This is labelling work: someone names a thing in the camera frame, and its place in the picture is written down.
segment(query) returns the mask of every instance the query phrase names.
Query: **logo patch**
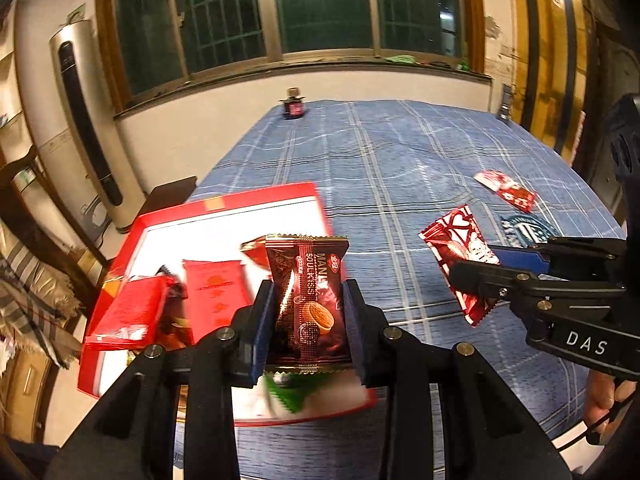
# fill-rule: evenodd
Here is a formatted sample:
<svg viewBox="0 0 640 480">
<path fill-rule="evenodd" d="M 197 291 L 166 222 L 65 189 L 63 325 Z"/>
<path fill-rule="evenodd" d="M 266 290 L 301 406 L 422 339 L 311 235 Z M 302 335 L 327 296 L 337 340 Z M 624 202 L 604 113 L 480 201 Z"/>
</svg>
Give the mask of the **logo patch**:
<svg viewBox="0 0 640 480">
<path fill-rule="evenodd" d="M 335 254 L 329 256 L 329 265 L 331 266 L 331 270 L 333 272 L 338 272 L 340 270 L 340 258 Z"/>
<path fill-rule="evenodd" d="M 549 222 L 537 216 L 517 214 L 508 218 L 500 217 L 500 224 L 511 247 L 527 247 L 543 244 L 550 236 L 560 236 Z"/>
</svg>

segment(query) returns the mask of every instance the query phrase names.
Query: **blue plaid bedsheet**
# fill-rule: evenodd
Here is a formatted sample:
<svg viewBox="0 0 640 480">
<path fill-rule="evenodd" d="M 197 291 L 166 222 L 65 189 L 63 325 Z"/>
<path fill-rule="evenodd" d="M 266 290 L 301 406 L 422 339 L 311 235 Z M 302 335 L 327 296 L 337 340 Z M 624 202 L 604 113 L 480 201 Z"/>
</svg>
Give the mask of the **blue plaid bedsheet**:
<svg viewBox="0 0 640 480">
<path fill-rule="evenodd" d="M 489 243 L 508 245 L 502 220 L 519 212 L 473 179 L 499 170 L 538 193 L 532 214 L 565 236 L 621 237 L 593 191 L 551 149 L 491 114 L 411 101 L 306 104 L 287 121 L 267 113 L 200 182 L 190 200 L 313 181 L 345 265 L 391 324 L 451 348 L 472 342 L 555 438 L 580 421 L 586 370 L 525 345 L 508 308 L 470 327 L 418 232 L 464 203 Z M 434 392 L 425 392 L 425 399 Z M 238 428 L 246 478 L 375 478 L 384 402 L 372 410 L 291 426 Z M 442 474 L 436 421 L 436 467 Z"/>
</svg>

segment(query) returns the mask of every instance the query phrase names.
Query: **wooden window frame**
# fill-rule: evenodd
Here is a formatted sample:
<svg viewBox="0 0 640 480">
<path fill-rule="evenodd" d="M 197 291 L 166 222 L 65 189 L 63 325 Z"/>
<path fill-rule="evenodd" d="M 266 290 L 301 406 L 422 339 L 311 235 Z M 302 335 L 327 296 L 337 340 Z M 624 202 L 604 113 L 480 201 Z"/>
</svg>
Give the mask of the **wooden window frame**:
<svg viewBox="0 0 640 480">
<path fill-rule="evenodd" d="M 423 64 L 444 62 L 455 67 L 466 57 L 469 62 L 469 67 L 473 72 L 484 73 L 484 7 L 482 0 L 458 0 L 459 19 L 461 23 L 461 26 L 458 27 L 458 34 L 460 35 L 458 41 L 462 46 L 462 57 L 382 49 L 380 44 L 380 11 L 378 0 L 369 0 L 372 48 L 311 50 L 307 52 L 283 54 L 280 42 L 280 25 L 278 22 L 276 0 L 257 0 L 257 3 L 266 55 L 264 57 L 209 68 L 201 72 L 189 73 L 180 34 L 177 3 L 176 0 L 169 0 L 168 4 L 172 14 L 174 37 L 177 42 L 182 77 L 140 94 L 132 95 L 122 52 L 120 50 L 113 0 L 95 0 L 95 19 L 97 23 L 100 57 L 116 114 L 139 104 L 158 100 L 169 92 L 173 94 L 175 91 L 180 91 L 181 89 L 193 91 L 196 88 L 199 89 L 205 87 L 207 84 L 214 84 L 232 75 L 242 75 L 257 70 L 278 68 L 281 66 L 305 66 L 318 63 L 319 61 L 343 63 L 345 61 L 381 61 L 385 57 L 396 56 L 398 54 L 410 54 L 415 57 L 416 61 Z"/>
</svg>

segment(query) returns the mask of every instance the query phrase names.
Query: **black cable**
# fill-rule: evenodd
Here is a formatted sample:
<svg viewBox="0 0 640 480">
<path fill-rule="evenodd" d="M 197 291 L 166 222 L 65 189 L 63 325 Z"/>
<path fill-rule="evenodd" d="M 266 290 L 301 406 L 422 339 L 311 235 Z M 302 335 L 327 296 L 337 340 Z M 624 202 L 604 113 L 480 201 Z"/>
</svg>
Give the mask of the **black cable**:
<svg viewBox="0 0 640 480">
<path fill-rule="evenodd" d="M 597 422 L 594 422 L 593 424 L 591 424 L 586 430 L 584 430 L 580 435 L 578 435 L 577 437 L 575 437 L 573 440 L 567 442 L 566 444 L 564 444 L 564 446 L 560 446 L 558 448 L 558 452 L 564 451 L 565 449 L 571 447 L 573 444 L 575 444 L 576 442 L 579 442 L 580 440 L 584 439 L 589 433 L 591 433 L 591 431 L 594 431 L 600 424 L 602 424 L 605 420 L 607 420 L 608 418 L 615 418 L 618 413 L 620 412 L 620 410 L 622 410 L 622 408 L 624 408 L 626 405 L 628 405 L 628 403 L 631 402 L 631 400 L 636 396 L 636 392 L 633 392 L 631 395 L 629 395 L 625 400 L 623 400 L 622 402 L 619 403 L 619 405 L 615 406 L 614 408 L 611 408 L 606 415 L 604 415 L 600 420 L 598 420 Z"/>
</svg>

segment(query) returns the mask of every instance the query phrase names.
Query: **wooden cabinet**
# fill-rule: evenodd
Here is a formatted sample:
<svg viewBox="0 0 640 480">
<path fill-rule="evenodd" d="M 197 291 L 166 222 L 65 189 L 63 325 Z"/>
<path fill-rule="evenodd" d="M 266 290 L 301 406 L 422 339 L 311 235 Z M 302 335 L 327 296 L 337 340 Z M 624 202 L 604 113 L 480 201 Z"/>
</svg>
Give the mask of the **wooden cabinet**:
<svg viewBox="0 0 640 480">
<path fill-rule="evenodd" d="M 23 442 L 41 442 L 44 415 L 40 409 L 51 361 L 40 352 L 19 351 L 0 380 L 4 404 L 3 432 Z"/>
</svg>

